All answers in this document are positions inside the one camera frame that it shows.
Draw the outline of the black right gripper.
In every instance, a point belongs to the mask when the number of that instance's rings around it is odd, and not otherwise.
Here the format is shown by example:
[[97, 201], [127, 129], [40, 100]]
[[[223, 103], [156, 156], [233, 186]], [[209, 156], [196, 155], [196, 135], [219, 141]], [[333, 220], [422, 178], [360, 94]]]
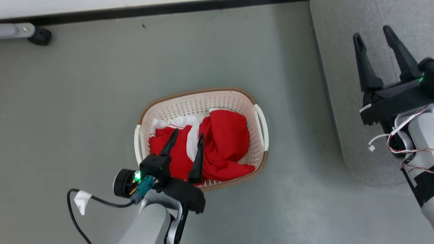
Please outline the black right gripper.
[[372, 125], [433, 103], [433, 88], [421, 86], [418, 80], [421, 77], [421, 71], [419, 71], [418, 63], [413, 55], [397, 37], [391, 26], [383, 26], [383, 32], [387, 44], [394, 51], [400, 68], [400, 80], [406, 83], [398, 83], [386, 89], [380, 89], [383, 88], [384, 83], [372, 68], [362, 37], [359, 33], [355, 33], [352, 40], [360, 89], [363, 93], [371, 92], [367, 94], [369, 102], [364, 102], [360, 111], [364, 125]]

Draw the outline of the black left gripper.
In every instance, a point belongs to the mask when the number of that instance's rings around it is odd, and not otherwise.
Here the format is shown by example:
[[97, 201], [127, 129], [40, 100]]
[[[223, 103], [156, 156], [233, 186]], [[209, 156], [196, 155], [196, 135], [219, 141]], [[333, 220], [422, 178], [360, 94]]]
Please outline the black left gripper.
[[[176, 145], [179, 129], [175, 129], [169, 140], [160, 151], [160, 156], [169, 156], [172, 148]], [[204, 134], [200, 133], [197, 142], [197, 152], [195, 154], [193, 165], [189, 171], [189, 182], [181, 179], [170, 178], [165, 184], [158, 184], [158, 190], [167, 196], [177, 200], [183, 207], [189, 211], [201, 214], [204, 212], [206, 200], [204, 193], [193, 184], [202, 183], [203, 178], [203, 156], [204, 156]]]

